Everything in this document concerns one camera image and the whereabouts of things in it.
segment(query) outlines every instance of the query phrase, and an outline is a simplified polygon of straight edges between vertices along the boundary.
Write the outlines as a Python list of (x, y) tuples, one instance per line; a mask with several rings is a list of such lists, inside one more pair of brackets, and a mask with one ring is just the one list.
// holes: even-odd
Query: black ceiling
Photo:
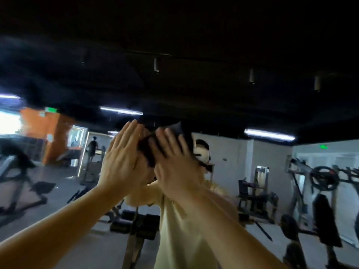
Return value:
[(0, 0), (0, 92), (98, 131), (130, 118), (102, 105), (228, 137), (357, 138), (356, 14), (344, 0)]

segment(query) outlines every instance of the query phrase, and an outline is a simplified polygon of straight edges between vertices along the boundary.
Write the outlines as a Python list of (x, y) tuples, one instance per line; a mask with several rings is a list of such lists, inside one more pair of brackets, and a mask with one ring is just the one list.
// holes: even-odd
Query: ceiling light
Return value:
[(117, 112), (117, 113), (130, 114), (130, 115), (143, 115), (143, 112), (133, 111), (133, 110), (129, 110), (129, 109), (116, 109), (116, 108), (109, 108), (106, 106), (101, 106), (100, 109), (113, 111), (113, 112)]
[(270, 138), (275, 140), (287, 140), (287, 141), (295, 140), (294, 136), (262, 131), (262, 130), (255, 130), (255, 129), (245, 129), (245, 134), (249, 136), (259, 136), (259, 137)]
[(11, 95), (11, 94), (0, 94), (0, 98), (20, 99), (19, 96)]

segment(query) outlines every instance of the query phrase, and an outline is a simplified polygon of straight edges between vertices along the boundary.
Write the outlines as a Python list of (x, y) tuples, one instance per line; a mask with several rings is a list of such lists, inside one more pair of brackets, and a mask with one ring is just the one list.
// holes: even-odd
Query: yellow t-shirt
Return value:
[[(228, 195), (217, 184), (205, 186), (219, 195)], [(160, 207), (160, 245), (154, 269), (217, 269), (218, 263), (200, 230), (187, 218), (184, 210), (162, 191), (156, 196)]]

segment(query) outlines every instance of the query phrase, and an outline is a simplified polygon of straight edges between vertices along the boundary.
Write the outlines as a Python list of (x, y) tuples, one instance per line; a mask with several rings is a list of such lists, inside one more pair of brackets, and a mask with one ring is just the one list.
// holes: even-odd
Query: door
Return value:
[[(339, 168), (354, 167), (354, 157), (336, 157), (335, 164)], [(341, 179), (348, 179), (343, 172), (339, 173)], [(359, 197), (356, 190), (349, 183), (340, 182), (337, 190), (337, 206), (335, 220), (339, 234), (343, 240), (359, 248), (359, 242), (354, 230), (354, 222), (359, 210)]]

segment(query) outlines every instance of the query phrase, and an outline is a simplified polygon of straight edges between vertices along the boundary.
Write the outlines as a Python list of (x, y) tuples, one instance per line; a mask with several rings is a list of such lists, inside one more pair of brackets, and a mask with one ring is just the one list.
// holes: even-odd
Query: green exit sign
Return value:
[(46, 111), (46, 112), (57, 113), (57, 109), (55, 109), (55, 108), (48, 108), (48, 107), (46, 107), (46, 108), (45, 108), (45, 111)]

